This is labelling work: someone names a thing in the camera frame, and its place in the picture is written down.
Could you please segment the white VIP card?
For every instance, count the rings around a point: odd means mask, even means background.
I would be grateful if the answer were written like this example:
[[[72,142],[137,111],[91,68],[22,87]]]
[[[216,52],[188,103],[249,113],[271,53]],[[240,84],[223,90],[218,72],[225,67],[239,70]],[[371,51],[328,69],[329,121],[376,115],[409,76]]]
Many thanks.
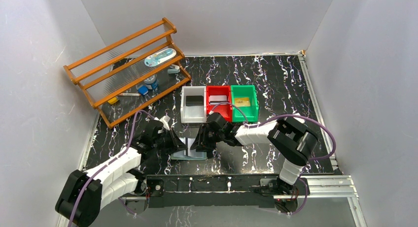
[[[227,95],[210,95],[209,101],[228,101]]]

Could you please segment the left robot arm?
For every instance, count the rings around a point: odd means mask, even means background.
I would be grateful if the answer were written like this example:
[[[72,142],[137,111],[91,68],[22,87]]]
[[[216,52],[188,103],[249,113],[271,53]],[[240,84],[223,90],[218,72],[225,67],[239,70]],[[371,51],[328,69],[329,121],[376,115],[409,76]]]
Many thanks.
[[[163,119],[150,120],[137,137],[131,137],[119,153],[100,165],[73,171],[55,204],[55,211],[69,224],[88,227],[99,212],[125,194],[150,193],[146,174],[138,167],[162,154],[186,150],[188,146]]]

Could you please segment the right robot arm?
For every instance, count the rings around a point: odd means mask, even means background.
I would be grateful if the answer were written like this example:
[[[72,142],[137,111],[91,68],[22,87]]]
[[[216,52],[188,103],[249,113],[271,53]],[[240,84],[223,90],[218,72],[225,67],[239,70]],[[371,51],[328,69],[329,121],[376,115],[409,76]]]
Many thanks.
[[[212,152],[219,142],[229,146],[274,146],[284,156],[279,182],[294,186],[312,156],[318,137],[314,131],[296,120],[294,115],[256,125],[232,123],[219,113],[212,113],[207,116],[207,122],[200,125],[190,148],[197,152]]]

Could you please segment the silver VIP card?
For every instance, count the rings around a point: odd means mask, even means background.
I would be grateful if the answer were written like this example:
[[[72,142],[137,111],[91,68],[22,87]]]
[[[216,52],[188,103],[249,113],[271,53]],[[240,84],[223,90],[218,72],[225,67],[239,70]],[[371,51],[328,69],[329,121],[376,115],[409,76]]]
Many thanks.
[[[220,103],[224,103],[225,101],[209,101],[209,105],[217,105]]]

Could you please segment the gold card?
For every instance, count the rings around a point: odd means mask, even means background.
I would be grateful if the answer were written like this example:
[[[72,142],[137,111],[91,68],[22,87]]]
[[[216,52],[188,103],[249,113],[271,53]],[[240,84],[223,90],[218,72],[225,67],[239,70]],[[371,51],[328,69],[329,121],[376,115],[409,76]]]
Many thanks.
[[[249,97],[235,97],[234,105],[237,107],[250,107],[251,100]]]

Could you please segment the red plastic bin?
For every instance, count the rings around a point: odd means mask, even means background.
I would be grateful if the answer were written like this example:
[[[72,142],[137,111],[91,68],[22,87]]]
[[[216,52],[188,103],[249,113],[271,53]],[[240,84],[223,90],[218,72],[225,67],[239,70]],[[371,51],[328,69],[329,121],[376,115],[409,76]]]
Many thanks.
[[[217,105],[209,105],[210,95],[227,95],[228,101]],[[211,111],[220,113],[225,120],[232,122],[232,96],[231,87],[227,86],[206,86],[206,103],[207,103],[207,114]]]

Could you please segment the white plastic bin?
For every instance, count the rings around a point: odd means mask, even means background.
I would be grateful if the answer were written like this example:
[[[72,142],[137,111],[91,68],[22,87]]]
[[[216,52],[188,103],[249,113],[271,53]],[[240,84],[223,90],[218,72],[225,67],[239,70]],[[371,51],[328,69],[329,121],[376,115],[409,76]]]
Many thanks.
[[[186,106],[185,97],[204,96],[203,106]],[[207,117],[206,86],[183,86],[181,89],[180,118],[183,124],[205,123]]]

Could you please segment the blue small block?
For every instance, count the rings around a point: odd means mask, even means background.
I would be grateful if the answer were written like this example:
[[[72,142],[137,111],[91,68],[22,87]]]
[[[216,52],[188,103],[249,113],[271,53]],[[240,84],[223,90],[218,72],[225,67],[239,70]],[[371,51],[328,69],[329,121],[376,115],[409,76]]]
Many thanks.
[[[137,92],[141,95],[141,96],[145,96],[148,94],[149,89],[146,86],[141,86],[137,89]]]

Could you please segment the yellow small block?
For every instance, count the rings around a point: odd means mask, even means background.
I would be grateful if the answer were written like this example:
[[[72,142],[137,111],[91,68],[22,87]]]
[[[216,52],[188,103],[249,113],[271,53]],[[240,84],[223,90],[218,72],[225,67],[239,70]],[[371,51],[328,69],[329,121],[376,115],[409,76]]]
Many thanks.
[[[113,98],[109,99],[107,102],[108,102],[108,104],[110,104],[110,105],[114,105],[114,104],[116,104],[118,101],[119,101],[118,97],[113,97]]]

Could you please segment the white marker pen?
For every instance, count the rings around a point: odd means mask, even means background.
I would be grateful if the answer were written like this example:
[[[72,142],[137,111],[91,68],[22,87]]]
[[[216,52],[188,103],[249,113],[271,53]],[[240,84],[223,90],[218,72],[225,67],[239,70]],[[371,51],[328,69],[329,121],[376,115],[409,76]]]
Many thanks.
[[[142,95],[139,93],[120,93],[118,96],[120,97],[141,97]]]

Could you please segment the orange wooden shelf rack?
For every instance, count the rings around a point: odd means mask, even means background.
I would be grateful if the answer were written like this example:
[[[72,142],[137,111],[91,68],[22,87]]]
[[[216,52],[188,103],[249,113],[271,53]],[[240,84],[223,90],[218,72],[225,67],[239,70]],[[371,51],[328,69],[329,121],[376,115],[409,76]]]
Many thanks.
[[[192,77],[181,65],[184,53],[175,45],[172,35],[177,32],[175,25],[167,18],[133,33],[87,57],[63,68],[71,82],[86,96],[89,104],[96,109],[108,128],[113,128],[180,86]],[[153,53],[173,48],[177,55],[156,66],[148,67],[144,59]],[[168,74],[170,65],[180,66],[177,74]],[[145,86],[144,79],[156,75],[158,88],[149,90],[141,97],[120,97],[120,93],[138,93]],[[119,101],[108,104],[118,97]]]

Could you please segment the light blue white stapler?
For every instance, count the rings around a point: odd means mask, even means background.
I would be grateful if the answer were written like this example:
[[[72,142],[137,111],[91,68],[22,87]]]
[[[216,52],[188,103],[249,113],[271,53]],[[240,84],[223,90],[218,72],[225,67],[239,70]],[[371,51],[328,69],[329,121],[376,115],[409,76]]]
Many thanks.
[[[177,74],[180,72],[180,66],[172,64],[167,70],[168,74]]]

